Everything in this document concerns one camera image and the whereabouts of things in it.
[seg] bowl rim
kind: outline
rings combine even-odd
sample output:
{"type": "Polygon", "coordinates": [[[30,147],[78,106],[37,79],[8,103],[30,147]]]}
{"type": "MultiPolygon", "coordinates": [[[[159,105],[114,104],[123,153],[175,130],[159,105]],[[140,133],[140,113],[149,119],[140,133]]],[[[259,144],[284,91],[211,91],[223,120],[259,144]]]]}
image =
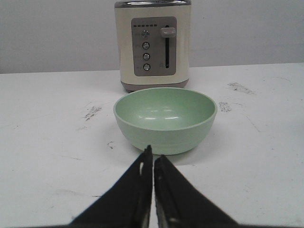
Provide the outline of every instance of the bowl rim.
{"type": "Polygon", "coordinates": [[[197,92],[197,91],[194,91],[194,90],[185,89],[185,88],[178,88],[178,87],[154,87],[154,88],[147,88],[147,89],[137,90],[137,91],[134,91],[134,92],[131,92],[131,93],[129,93],[129,94],[126,94],[126,95],[122,96],[121,98],[119,98],[119,99],[115,102],[115,104],[114,104],[114,106],[113,106],[113,112],[114,112],[114,115],[115,115],[116,118],[118,118],[121,122],[123,122],[123,123],[125,123],[125,124],[127,124],[127,125],[129,125],[129,126],[132,126],[132,127],[135,127],[135,128],[139,128],[139,129],[143,129],[143,130],[149,130],[149,131],[170,132],[170,131],[186,130],[186,129],[190,129],[190,128],[194,128],[194,127],[196,127],[196,126],[202,125],[203,123],[205,123],[205,122],[207,122],[207,121],[209,121],[210,119],[212,119],[212,118],[215,117],[215,115],[216,115],[217,112],[218,112],[218,106],[217,106],[217,104],[215,103],[215,101],[214,101],[212,98],[210,98],[209,96],[207,96],[207,95],[205,95],[205,94],[203,94],[203,93],[200,93],[200,92],[197,92]],[[140,126],[137,126],[137,125],[135,125],[135,124],[133,124],[133,123],[130,123],[130,122],[128,122],[128,121],[125,121],[125,120],[124,120],[123,118],[121,118],[121,117],[118,115],[118,113],[116,112],[116,106],[117,106],[117,104],[118,104],[121,100],[125,99],[126,97],[128,97],[128,96],[130,96],[130,95],[133,95],[133,94],[136,94],[136,93],[140,93],[140,92],[142,92],[142,91],[146,91],[146,90],[157,90],[157,89],[170,89],[170,90],[171,90],[171,89],[172,89],[172,90],[173,90],[173,89],[178,89],[178,90],[185,90],[185,91],[189,91],[189,92],[193,92],[193,93],[197,93],[197,94],[203,95],[204,97],[208,98],[208,99],[214,104],[214,112],[213,112],[213,114],[212,114],[210,117],[208,117],[206,120],[204,120],[204,121],[202,121],[202,122],[199,122],[199,123],[193,124],[193,125],[189,125],[189,126],[187,126],[187,127],[176,128],[176,129],[151,129],[151,128],[146,128],[146,127],[140,127],[140,126]]]}

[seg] white table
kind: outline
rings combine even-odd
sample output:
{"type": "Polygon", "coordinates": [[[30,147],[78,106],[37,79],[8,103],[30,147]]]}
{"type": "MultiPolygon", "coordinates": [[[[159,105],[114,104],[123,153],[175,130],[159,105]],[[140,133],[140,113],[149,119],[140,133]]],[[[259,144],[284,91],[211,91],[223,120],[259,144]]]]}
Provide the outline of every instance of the white table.
{"type": "MultiPolygon", "coordinates": [[[[1,227],[69,223],[139,155],[114,118],[119,77],[0,75],[1,227]]],[[[169,159],[237,222],[303,227],[304,63],[191,68],[186,88],[218,114],[197,148],[169,159]]]]}

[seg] white wall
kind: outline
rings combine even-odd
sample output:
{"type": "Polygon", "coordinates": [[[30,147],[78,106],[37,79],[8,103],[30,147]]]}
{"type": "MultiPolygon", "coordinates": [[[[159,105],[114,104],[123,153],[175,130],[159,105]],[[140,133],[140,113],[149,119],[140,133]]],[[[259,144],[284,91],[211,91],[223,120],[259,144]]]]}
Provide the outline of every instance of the white wall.
{"type": "MultiPolygon", "coordinates": [[[[0,0],[0,73],[119,68],[116,0],[0,0]]],[[[304,0],[192,0],[190,66],[304,62],[304,0]]]]}

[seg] toaster lever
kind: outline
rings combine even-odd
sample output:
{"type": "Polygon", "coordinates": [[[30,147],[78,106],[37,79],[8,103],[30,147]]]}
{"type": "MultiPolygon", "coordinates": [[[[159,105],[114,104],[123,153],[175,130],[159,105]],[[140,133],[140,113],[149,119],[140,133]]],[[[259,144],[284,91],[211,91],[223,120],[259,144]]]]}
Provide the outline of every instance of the toaster lever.
{"type": "Polygon", "coordinates": [[[160,33],[161,33],[161,37],[163,38],[176,37],[176,29],[174,27],[161,28],[160,33]]]}

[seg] toaster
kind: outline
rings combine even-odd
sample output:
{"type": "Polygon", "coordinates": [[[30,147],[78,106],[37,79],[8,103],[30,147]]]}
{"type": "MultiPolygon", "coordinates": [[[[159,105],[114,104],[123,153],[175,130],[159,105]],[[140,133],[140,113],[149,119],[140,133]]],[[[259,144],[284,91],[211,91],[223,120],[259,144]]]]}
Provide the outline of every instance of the toaster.
{"type": "Polygon", "coordinates": [[[191,1],[119,1],[114,8],[124,88],[184,87],[189,79],[191,1]]]}

